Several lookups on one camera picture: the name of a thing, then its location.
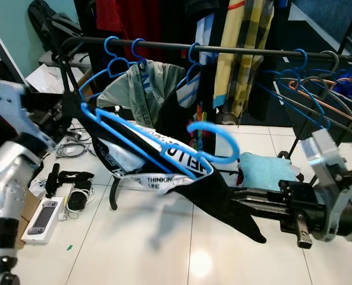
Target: cable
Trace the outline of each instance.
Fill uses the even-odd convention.
[[[87,146],[87,151],[88,151],[91,155],[97,156],[96,153],[95,153],[95,151],[94,151],[94,148],[90,148],[90,147],[93,147],[93,145],[92,145],[92,144],[89,144],[89,145]]]
[[[76,130],[78,130],[78,129],[83,129],[83,130],[85,130],[85,128],[73,128],[73,129],[69,129],[68,131],[69,132],[72,132],[72,131],[76,131]],[[80,143],[80,142],[83,142],[83,141],[88,141],[88,140],[90,140],[92,137],[91,136],[89,136],[88,138],[84,138],[84,139],[80,139],[80,138],[75,138],[75,137],[72,137],[71,135],[67,135],[67,138],[68,138],[68,140],[70,140],[70,141],[75,141],[75,142],[77,142],[77,143]]]
[[[68,154],[64,153],[64,149],[66,149],[68,147],[74,147],[74,146],[82,147],[83,148],[82,152],[78,153],[78,154],[75,154],[75,155],[68,155]],[[56,158],[57,159],[61,159],[61,158],[63,158],[63,159],[73,159],[73,158],[82,156],[85,152],[86,152],[86,145],[81,144],[79,142],[71,142],[69,144],[60,145],[59,148],[57,148],[57,150],[56,150]]]
[[[72,195],[73,193],[76,193],[76,192],[82,193],[82,194],[84,194],[84,195],[86,196],[86,203],[85,203],[85,205],[90,204],[90,203],[93,202],[94,199],[95,199],[95,190],[94,190],[93,187],[91,187],[90,190],[73,188],[73,189],[71,190],[70,194],[69,194],[69,198],[68,198],[68,202],[67,202],[67,210],[68,210],[68,212],[70,212],[70,213],[77,213],[77,217],[71,217],[71,216],[69,215],[69,218],[71,218],[71,219],[77,219],[77,218],[79,217],[79,212],[82,211],[82,210],[84,210],[84,209],[82,209],[82,210],[72,210],[72,209],[69,209],[69,200],[71,199],[71,195]]]

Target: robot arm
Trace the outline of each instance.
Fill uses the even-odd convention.
[[[19,284],[10,271],[17,263],[14,244],[24,191],[43,155],[53,149],[52,138],[61,137],[45,134],[30,121],[21,106],[23,93],[21,85],[0,81],[0,115],[19,133],[0,148],[0,284]],[[61,102],[45,120],[61,120]],[[309,234],[325,242],[336,235],[352,242],[352,171],[326,130],[314,132],[302,149],[318,176],[317,185],[282,180],[280,192],[233,188],[232,201],[249,206],[251,215],[279,220],[283,232],[297,235],[301,248],[311,247]]]
[[[0,284],[19,284],[10,273],[17,263],[15,239],[23,209],[24,193],[42,156],[55,142],[30,121],[21,107],[24,88],[0,81],[0,115],[19,136],[0,148]],[[56,112],[51,112],[55,119]]]

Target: hanging clothes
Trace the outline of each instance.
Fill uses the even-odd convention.
[[[274,2],[272,0],[246,1],[242,7],[243,17],[235,47],[264,49],[274,14]],[[224,32],[229,16],[228,11]],[[222,122],[232,124],[236,123],[237,118],[246,109],[254,74],[263,58],[251,55],[231,55],[228,59],[231,60],[226,61],[226,65],[222,63],[224,70],[219,69],[217,72],[213,106],[224,105]]]
[[[98,97],[97,106],[127,107],[139,125],[154,128],[164,100],[183,76],[184,68],[176,65],[150,60],[147,64],[134,64],[107,86]]]
[[[246,1],[237,47],[264,49],[273,15],[273,0]],[[238,118],[246,110],[255,72],[262,61],[263,57],[259,55],[235,56],[234,62],[240,64],[236,64],[231,71],[231,88],[225,101],[224,121],[230,120],[226,116]]]
[[[287,7],[285,7],[285,5],[274,6],[274,16],[272,17],[271,27],[269,30],[265,49],[282,49],[283,37],[288,23],[291,3],[292,0],[288,0]],[[277,62],[278,58],[267,56],[264,58],[259,69],[275,70]],[[274,76],[272,74],[262,74],[258,75],[255,80],[261,83],[261,85],[265,86],[267,89],[272,89]],[[247,106],[247,111],[252,118],[257,119],[258,121],[264,121],[266,119],[270,96],[271,95],[269,93],[264,92],[264,90],[262,90],[259,86],[254,85],[250,93],[249,104]]]
[[[237,44],[237,35],[240,32],[245,1],[230,0],[222,34],[221,46],[234,48]],[[228,92],[228,83],[234,55],[220,53],[218,56],[217,73],[214,85],[213,108],[225,103]]]
[[[159,0],[96,0],[96,14],[99,29],[121,32],[123,39],[162,41]],[[145,58],[163,61],[161,49],[137,47],[136,52]],[[129,46],[125,47],[125,57],[136,60]]]
[[[197,148],[199,137],[197,132],[189,134],[187,126],[194,121],[214,121],[214,110],[212,109],[213,85],[215,78],[215,65],[204,65],[199,72],[200,81],[196,93],[196,98],[190,103],[189,107],[182,107],[178,101],[178,91],[188,92],[188,86],[184,85],[178,90],[174,90],[164,101],[160,111],[158,121],[156,123],[156,132],[175,138],[193,148]],[[205,138],[212,138],[206,143]],[[202,136],[202,144],[204,150],[214,154],[215,136],[207,132],[206,136]]]

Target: black cable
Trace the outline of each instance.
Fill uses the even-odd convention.
[[[89,54],[83,56],[83,57],[80,59],[80,62],[82,62],[82,61],[83,61],[86,57],[88,57],[88,56],[89,56]]]
[[[92,144],[89,144],[88,146],[87,146],[87,151],[91,154],[91,155],[93,155],[93,156],[97,156],[96,154],[95,154],[95,152],[94,152],[94,148],[91,150],[90,149],[90,147],[92,147],[93,145]]]
[[[78,129],[85,129],[85,128],[73,128],[73,129],[69,129],[68,132],[72,132],[72,131],[76,131]],[[88,141],[91,139],[91,136],[89,138],[84,138],[82,140],[78,139],[78,138],[75,138],[75,137],[72,137],[71,135],[67,135],[68,139],[71,140],[71,141],[75,141],[77,143],[79,142],[83,142],[83,141]]]
[[[79,146],[79,147],[83,147],[82,152],[75,154],[75,155],[67,155],[64,153],[64,149],[68,148],[68,147],[73,147],[73,146]],[[76,157],[80,157],[82,156],[84,153],[86,152],[86,145],[78,143],[78,142],[71,142],[69,144],[64,144],[62,146],[60,146],[59,148],[57,148],[56,151],[56,158],[58,159],[74,159]]]

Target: blue clothes hanger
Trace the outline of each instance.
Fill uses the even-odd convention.
[[[200,77],[196,77],[195,79],[192,79],[192,80],[189,80],[190,78],[190,73],[192,71],[193,68],[195,67],[202,67],[202,64],[199,63],[199,62],[196,62],[192,59],[192,50],[195,46],[199,46],[200,44],[199,43],[194,43],[193,45],[191,45],[191,47],[189,48],[189,51],[188,51],[188,59],[189,59],[189,62],[192,64],[192,66],[189,68],[188,72],[187,72],[187,75],[177,84],[176,88],[179,89],[182,84],[184,84],[184,82],[186,82],[187,84],[191,84],[197,80],[200,80]]]
[[[98,76],[100,76],[100,75],[102,75],[102,74],[104,74],[104,73],[106,73],[106,72],[108,72],[110,78],[119,77],[119,76],[125,74],[125,72],[120,72],[120,73],[117,73],[117,74],[114,74],[114,73],[112,72],[112,68],[111,68],[111,67],[112,67],[112,64],[113,64],[114,62],[123,61],[123,63],[125,63],[125,64],[127,65],[127,69],[129,69],[129,68],[130,68],[130,65],[132,65],[132,64],[139,64],[139,63],[141,63],[141,62],[143,62],[144,64],[146,64],[146,62],[147,62],[142,56],[136,54],[136,52],[135,52],[135,46],[136,46],[137,42],[145,41],[145,39],[142,39],[142,38],[136,39],[136,40],[133,42],[133,44],[131,45],[131,52],[133,53],[133,55],[134,55],[135,57],[139,58],[139,61],[133,61],[133,62],[129,62],[129,61],[126,60],[125,58],[119,57],[116,53],[112,53],[112,52],[108,49],[108,44],[109,44],[109,41],[110,41],[110,40],[119,40],[119,38],[118,38],[118,37],[115,37],[115,36],[111,36],[111,37],[108,37],[108,38],[105,40],[105,42],[103,43],[103,47],[104,47],[104,49],[105,49],[105,52],[106,52],[108,55],[113,56],[114,58],[109,62],[109,64],[108,64],[108,66],[107,66],[106,69],[104,69],[104,70],[98,72],[97,74],[93,75],[93,76],[90,77],[84,84],[82,84],[82,86],[79,88],[79,92],[80,92],[80,94],[81,94],[82,99],[84,99],[84,94],[82,93],[82,90],[83,90],[90,82],[92,82],[96,77],[98,77]],[[94,98],[94,97],[97,97],[97,96],[99,96],[100,94],[101,94],[101,93],[94,94],[93,96],[90,96],[90,99],[91,99],[91,98]]]
[[[321,108],[320,104],[316,101],[316,99],[312,96],[312,94],[301,84],[300,81],[300,76],[298,74],[298,71],[302,71],[305,69],[305,67],[307,66],[308,63],[308,56],[307,53],[303,50],[303,49],[296,49],[294,50],[295,52],[301,52],[304,56],[304,62],[302,64],[302,66],[297,66],[294,67],[293,69],[285,69],[281,72],[275,71],[275,70],[261,70],[260,72],[262,73],[271,73],[271,74],[275,74],[278,76],[277,79],[277,83],[282,86],[284,89],[288,90],[289,92],[292,92],[294,94],[298,94],[299,89],[303,90],[305,93],[307,93],[309,95],[309,97],[311,98],[311,100],[314,102],[315,106],[317,107],[317,109],[319,110],[320,113],[320,118],[318,121],[313,120],[311,117],[307,116],[306,114],[304,114],[301,110],[299,110],[298,108],[296,108],[293,104],[291,104],[290,102],[284,100],[283,98],[279,97],[277,94],[275,94],[272,90],[267,89],[265,86],[261,85],[260,83],[256,82],[256,84],[261,87],[262,89],[264,89],[265,91],[267,91],[269,94],[273,95],[274,97],[277,97],[279,100],[283,101],[288,107],[292,108],[293,110],[295,110],[296,112],[298,112],[299,114],[301,114],[301,116],[305,117],[306,119],[308,119],[310,122],[312,122],[313,124],[315,124],[316,126],[320,127],[320,128],[326,128],[329,129],[331,127],[331,123],[330,121],[328,121],[327,119],[324,119],[324,110]],[[292,90],[289,88],[289,86],[285,85],[281,80],[283,78],[283,76],[286,73],[292,73],[296,80],[297,80],[297,88],[296,90]]]
[[[107,69],[104,69],[100,72],[98,72],[97,74],[95,74],[92,78],[90,78],[89,80],[87,80],[81,87],[80,87],[80,94],[83,96],[82,94],[82,89],[88,85],[88,83],[90,83],[92,80],[94,80],[94,78],[96,78],[97,76],[100,76],[103,73],[108,73],[110,77],[116,77],[116,76],[120,76],[122,73],[120,74],[113,74],[111,72],[111,65],[116,62],[116,61],[124,61],[127,64],[127,67],[129,68],[131,64],[135,64],[135,63],[139,63],[139,62],[143,62],[146,61],[145,59],[143,59],[142,56],[138,55],[135,53],[135,45],[137,42],[139,41],[143,41],[144,39],[136,39],[133,44],[131,45],[131,51],[133,53],[133,55],[137,58],[139,58],[138,62],[129,62],[128,60],[126,60],[125,58],[120,58],[119,56],[117,56],[116,54],[112,53],[109,51],[108,49],[108,42],[111,39],[119,39],[117,37],[109,37],[105,40],[104,42],[104,48],[107,54],[113,56],[114,58],[112,59],[112,61],[108,64]],[[236,161],[239,158],[239,148],[237,146],[237,143],[235,142],[235,140],[224,130],[222,130],[221,128],[218,128],[216,125],[212,124],[212,123],[207,123],[207,122],[195,122],[191,125],[188,126],[187,130],[188,132],[193,132],[195,130],[207,130],[210,132],[214,132],[216,134],[221,135],[224,139],[226,139],[229,143],[229,145],[232,147],[232,156],[231,157],[215,157],[212,156],[208,153],[205,153],[204,151],[199,151],[199,152],[195,152],[191,149],[185,148],[183,146],[180,146],[178,144],[168,144],[165,143],[163,141],[161,141],[160,139],[154,137],[153,135],[148,134],[147,132],[145,132],[144,130],[142,130],[141,128],[127,122],[126,120],[124,120],[123,118],[120,118],[119,116],[113,114],[113,113],[109,113],[103,109],[100,108],[96,108],[95,109],[95,115],[89,110],[87,103],[86,102],[82,102],[81,103],[81,110],[82,112],[91,120],[93,120],[94,122],[96,122],[97,124],[99,124],[100,126],[102,126],[103,128],[105,128],[107,131],[109,131],[112,135],[114,135],[115,137],[119,138],[120,140],[122,140],[123,142],[125,142],[127,145],[129,145],[130,147],[132,147],[134,150],[138,151],[138,153],[140,153],[144,158],[148,159],[150,162],[154,163],[155,165],[157,165],[160,169],[162,169],[164,172],[166,173],[172,173],[166,166],[164,166],[161,162],[157,161],[156,159],[154,159],[152,156],[150,156],[149,154],[147,154],[144,150],[142,150],[140,147],[138,147],[135,143],[133,143],[132,141],[130,141],[129,139],[127,139],[126,137],[124,137],[123,135],[121,135],[119,132],[117,132],[116,130],[114,130],[113,128],[111,128],[107,123],[105,123],[102,120],[102,117],[113,120],[115,122],[118,122],[119,124],[125,125],[127,127],[129,127],[130,129],[138,132],[139,134],[143,135],[144,137],[156,142],[157,144],[159,144],[161,146],[161,152],[160,155],[168,162],[170,162],[172,165],[174,165],[175,167],[177,167],[178,169],[180,169],[183,173],[185,173],[187,176],[189,176],[192,179],[196,179],[196,176],[187,168],[185,168],[182,164],[180,164],[179,162],[173,160],[169,155],[166,154],[166,151],[169,149],[177,149],[177,150],[181,150],[187,154],[189,154],[190,156],[192,156],[193,158],[195,158],[199,163],[201,163],[201,165],[208,171],[208,173],[213,171],[212,166],[208,163],[208,161],[211,162],[215,162],[215,163],[222,163],[222,164],[228,164],[228,163],[232,163],[234,161]]]
[[[116,136],[117,138],[119,138],[120,140],[125,142],[127,145],[132,147],[134,150],[136,150],[138,153],[140,153],[143,157],[145,157],[149,161],[153,162],[155,165],[157,165],[159,168],[161,168],[166,173],[172,173],[172,172],[166,166],[164,166],[162,163],[160,163],[159,161],[154,159],[152,156],[148,155],[144,150],[142,150],[140,147],[138,147],[135,143],[133,143],[132,141],[130,141],[129,139],[127,139],[126,137],[121,135],[119,132],[117,132],[116,130],[111,128],[107,123],[105,123],[102,120],[102,117],[113,120],[115,122],[118,122],[119,124],[122,124],[130,129],[138,132],[142,136],[159,144],[161,146],[160,155],[166,161],[173,164],[175,167],[180,169],[187,176],[189,176],[190,178],[192,178],[194,180],[197,179],[196,176],[190,170],[186,169],[181,163],[173,160],[169,155],[167,155],[166,154],[167,150],[177,149],[177,150],[181,150],[181,151],[189,154],[191,157],[195,158],[199,163],[201,163],[201,165],[208,171],[208,173],[213,171],[213,168],[208,163],[208,161],[215,162],[215,163],[221,163],[221,164],[228,164],[228,163],[232,163],[232,162],[236,161],[239,158],[240,150],[238,148],[236,141],[229,135],[229,133],[227,133],[226,131],[224,131],[221,128],[218,128],[215,124],[212,124],[212,123],[195,122],[195,123],[192,123],[191,125],[189,125],[187,127],[187,130],[188,130],[188,132],[193,132],[195,130],[201,129],[201,130],[207,130],[207,131],[214,132],[216,134],[221,135],[223,138],[226,139],[226,141],[232,147],[232,155],[230,157],[224,157],[224,158],[223,157],[216,157],[216,156],[212,156],[211,154],[205,153],[204,151],[194,152],[193,150],[187,149],[187,148],[185,148],[181,145],[178,145],[178,144],[168,144],[166,142],[163,142],[159,138],[156,138],[153,135],[148,134],[147,132],[145,132],[144,130],[139,128],[138,126],[135,126],[132,123],[127,122],[123,118],[120,118],[119,116],[117,116],[113,113],[109,113],[105,110],[96,108],[95,115],[94,115],[89,110],[86,102],[81,103],[81,110],[88,118],[90,118],[91,120],[93,120],[94,122],[96,122],[97,124],[102,126],[103,128],[105,128],[112,135]]]
[[[111,70],[112,68],[111,68],[111,67],[112,67],[112,64],[113,64],[114,62],[123,61],[123,63],[125,63],[125,64],[127,65],[127,69],[130,68],[130,64],[133,64],[133,63],[130,63],[130,62],[129,62],[128,60],[126,60],[125,58],[119,57],[119,56],[117,56],[115,53],[112,53],[112,52],[109,51],[109,49],[108,49],[108,43],[109,43],[109,41],[110,41],[111,39],[119,40],[119,38],[118,38],[118,37],[115,37],[115,36],[108,37],[108,38],[105,40],[103,46],[104,46],[104,48],[105,48],[105,52],[106,52],[107,54],[113,56],[114,58],[109,62],[109,64],[108,64],[108,66],[107,66],[106,69],[104,69],[104,70],[102,70],[102,71],[99,71],[97,74],[95,74],[95,75],[93,75],[92,77],[90,77],[90,78],[89,78],[88,80],[86,80],[86,82],[85,82],[84,84],[82,84],[82,86],[78,89],[79,92],[80,92],[80,94],[81,94],[82,99],[84,99],[84,94],[83,94],[82,90],[83,90],[90,82],[92,82],[95,78],[97,78],[98,76],[100,76],[100,75],[102,75],[102,74],[104,74],[104,73],[108,73],[109,76],[110,76],[110,78],[115,78],[115,77],[119,77],[119,76],[125,74],[125,72],[119,72],[119,73],[117,73],[117,74],[114,74],[114,73],[112,72],[112,70]]]
[[[136,57],[136,58],[139,58],[138,61],[136,62],[130,62],[131,64],[132,63],[136,63],[136,64],[140,64],[140,63],[144,63],[146,64],[147,63],[147,60],[145,60],[145,58],[143,58],[141,55],[138,55],[136,52],[135,52],[135,47],[136,47],[136,44],[138,42],[145,42],[146,40],[145,39],[142,39],[142,38],[138,38],[136,39],[133,44],[131,45],[131,53]]]

